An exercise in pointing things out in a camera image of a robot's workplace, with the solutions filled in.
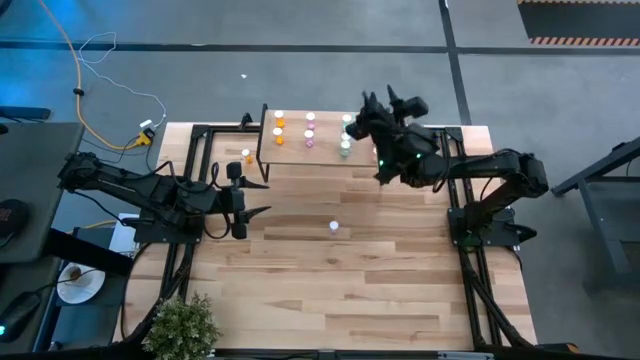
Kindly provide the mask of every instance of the concrete floor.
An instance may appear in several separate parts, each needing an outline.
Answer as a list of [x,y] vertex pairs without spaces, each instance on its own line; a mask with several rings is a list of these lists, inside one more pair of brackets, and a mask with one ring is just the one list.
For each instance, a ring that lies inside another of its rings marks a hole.
[[[437,0],[49,2],[78,41],[116,31],[119,41],[136,43],[445,45]],[[459,46],[530,46],[515,0],[448,3]],[[0,17],[0,40],[60,37],[36,1],[21,0]],[[87,52],[87,58],[99,56]],[[558,184],[640,134],[638,59],[463,55],[460,64],[473,124],[489,125],[496,148],[536,153],[550,183]],[[246,111],[257,117],[263,102],[279,108],[355,110],[361,106],[360,91],[383,92],[390,83],[402,96],[425,98],[432,110],[425,121],[461,123],[446,54],[114,52],[96,68],[158,95],[169,121],[239,120]],[[0,69],[0,104],[49,107],[52,121],[76,121],[75,68],[68,51],[0,50]],[[161,115],[153,100],[84,74],[85,117],[112,142],[126,142],[140,122]],[[81,150],[116,157],[86,143]],[[152,163],[156,157],[154,148]],[[125,156],[121,166],[146,171],[144,156]],[[640,173],[640,163],[631,166],[631,173]],[[135,211],[95,196],[114,212]],[[589,297],[582,288],[582,280],[601,267],[602,257],[579,195],[556,199],[547,194],[521,200],[515,209],[519,223],[539,232],[522,251],[539,341],[640,357],[640,297],[621,292]],[[67,230],[105,219],[94,204],[65,194],[54,226]]]

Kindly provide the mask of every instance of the green plant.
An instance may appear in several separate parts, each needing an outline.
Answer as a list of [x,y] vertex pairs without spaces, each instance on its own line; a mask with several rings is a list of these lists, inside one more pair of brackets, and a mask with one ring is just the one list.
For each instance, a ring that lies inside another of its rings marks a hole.
[[209,307],[211,298],[195,293],[190,304],[165,300],[144,340],[144,349],[162,360],[201,360],[222,337]]

